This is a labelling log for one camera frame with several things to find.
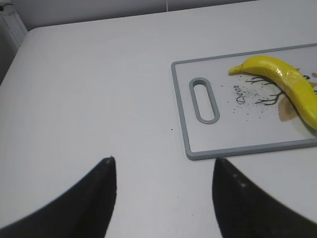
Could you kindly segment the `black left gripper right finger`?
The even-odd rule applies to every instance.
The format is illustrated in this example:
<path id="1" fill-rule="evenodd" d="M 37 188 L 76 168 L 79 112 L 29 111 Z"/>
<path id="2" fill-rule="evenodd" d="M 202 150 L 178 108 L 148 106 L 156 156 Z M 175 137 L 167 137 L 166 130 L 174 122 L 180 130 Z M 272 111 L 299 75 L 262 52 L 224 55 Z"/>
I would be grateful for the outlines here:
<path id="1" fill-rule="evenodd" d="M 212 201 L 224 238 L 315 238 L 315 222 L 263 191 L 227 159 L 218 158 Z"/>

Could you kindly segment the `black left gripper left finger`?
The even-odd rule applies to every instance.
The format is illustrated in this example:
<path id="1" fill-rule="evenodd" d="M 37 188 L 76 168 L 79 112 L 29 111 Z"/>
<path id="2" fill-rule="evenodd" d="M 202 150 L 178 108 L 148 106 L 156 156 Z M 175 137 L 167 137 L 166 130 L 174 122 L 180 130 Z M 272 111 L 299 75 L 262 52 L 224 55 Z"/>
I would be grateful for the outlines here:
<path id="1" fill-rule="evenodd" d="M 102 159 L 73 187 L 0 230 L 2 238 L 104 238 L 117 195 L 114 157 Z"/>

